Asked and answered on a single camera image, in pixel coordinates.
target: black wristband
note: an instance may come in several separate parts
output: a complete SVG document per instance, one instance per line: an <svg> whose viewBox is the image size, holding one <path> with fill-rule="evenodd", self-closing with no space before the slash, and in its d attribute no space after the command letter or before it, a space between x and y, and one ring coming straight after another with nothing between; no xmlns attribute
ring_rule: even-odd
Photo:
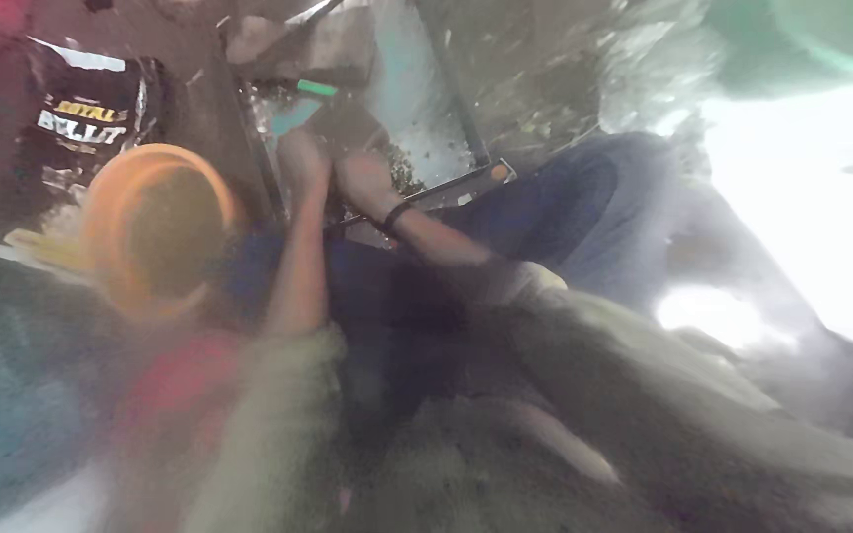
<svg viewBox="0 0 853 533"><path fill-rule="evenodd" d="M400 215L404 214L413 207L413 204L409 203L407 200L401 202L401 204L395 208L393 211L388 213L388 215L384 218L384 222L380 224L381 231L385 232L387 235L393 235L393 225L397 223L397 219L400 218Z"/></svg>

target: knee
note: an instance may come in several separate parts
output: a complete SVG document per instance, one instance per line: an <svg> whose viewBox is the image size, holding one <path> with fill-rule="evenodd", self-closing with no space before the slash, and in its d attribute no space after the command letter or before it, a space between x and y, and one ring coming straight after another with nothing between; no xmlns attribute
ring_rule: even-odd
<svg viewBox="0 0 853 533"><path fill-rule="evenodd" d="M617 170L619 188L656 194L677 179L679 161L669 140L647 133L609 135L602 140L600 154Z"/></svg>

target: green object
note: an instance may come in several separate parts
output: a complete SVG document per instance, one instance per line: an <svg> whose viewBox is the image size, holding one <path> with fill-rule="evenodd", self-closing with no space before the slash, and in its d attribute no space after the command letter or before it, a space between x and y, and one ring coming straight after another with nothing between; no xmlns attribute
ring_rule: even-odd
<svg viewBox="0 0 853 533"><path fill-rule="evenodd" d="M853 83L853 0L713 0L706 24L729 44L719 81L733 98Z"/></svg>
<svg viewBox="0 0 853 533"><path fill-rule="evenodd" d="M322 96L335 96L338 93L337 87L331 87L330 85L316 81L309 81L308 79L299 79L299 90Z"/></svg>
<svg viewBox="0 0 853 533"><path fill-rule="evenodd" d="M815 59L853 73L853 0L773 0L780 30Z"/></svg>

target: bucket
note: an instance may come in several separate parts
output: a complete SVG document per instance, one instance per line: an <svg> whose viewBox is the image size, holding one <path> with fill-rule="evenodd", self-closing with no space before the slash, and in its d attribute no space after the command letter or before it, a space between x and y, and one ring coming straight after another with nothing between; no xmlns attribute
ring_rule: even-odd
<svg viewBox="0 0 853 533"><path fill-rule="evenodd" d="M165 320L206 299L209 274L240 225L235 198L205 159L145 144L92 181L81 251L113 307L136 321Z"/></svg>

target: hand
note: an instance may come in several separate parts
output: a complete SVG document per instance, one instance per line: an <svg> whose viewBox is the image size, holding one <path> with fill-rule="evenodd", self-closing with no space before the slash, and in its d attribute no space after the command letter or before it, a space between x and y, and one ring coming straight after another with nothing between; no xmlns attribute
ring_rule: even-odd
<svg viewBox="0 0 853 533"><path fill-rule="evenodd" d="M338 189L374 222L384 222L387 215L404 201L391 185L390 167L380 155L349 153L338 160L337 171Z"/></svg>
<svg viewBox="0 0 853 533"><path fill-rule="evenodd" d="M331 182L331 158L307 128L295 128L278 140L278 163L296 205L325 200Z"/></svg>

